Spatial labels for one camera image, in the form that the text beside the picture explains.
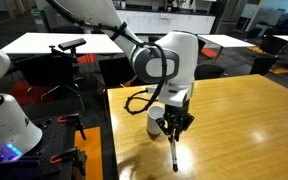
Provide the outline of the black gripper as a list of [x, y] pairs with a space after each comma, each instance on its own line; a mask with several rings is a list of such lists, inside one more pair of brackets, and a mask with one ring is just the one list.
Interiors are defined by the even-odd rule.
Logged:
[[188, 109], [189, 101], [185, 102], [182, 107], [166, 105], [163, 117], [156, 120], [162, 132], [167, 134], [169, 142], [173, 142], [174, 138], [178, 142], [180, 134], [186, 131], [194, 121], [194, 117], [188, 112]]

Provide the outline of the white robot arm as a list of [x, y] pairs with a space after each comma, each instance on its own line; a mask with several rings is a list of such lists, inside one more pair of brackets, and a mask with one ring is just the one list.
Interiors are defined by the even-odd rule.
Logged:
[[[158, 126], [168, 137], [171, 152], [180, 134], [188, 129], [193, 116], [188, 113], [198, 60], [197, 36], [173, 30], [155, 42], [141, 41], [123, 21], [112, 0], [46, 0], [74, 25], [98, 29], [125, 53], [136, 76], [155, 83], [152, 101], [165, 105]], [[0, 50], [0, 79], [10, 67], [8, 55]], [[11, 163], [33, 149], [42, 139], [42, 130], [26, 116], [14, 97], [0, 94], [0, 151]]]

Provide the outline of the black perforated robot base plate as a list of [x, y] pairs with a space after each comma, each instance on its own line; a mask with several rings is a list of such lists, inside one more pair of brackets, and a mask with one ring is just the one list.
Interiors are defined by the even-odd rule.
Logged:
[[34, 120], [43, 132], [42, 140], [15, 162], [6, 154], [0, 158], [0, 180], [71, 180], [75, 167], [72, 161], [51, 165], [50, 157], [75, 148], [75, 126], [58, 123], [57, 117]]

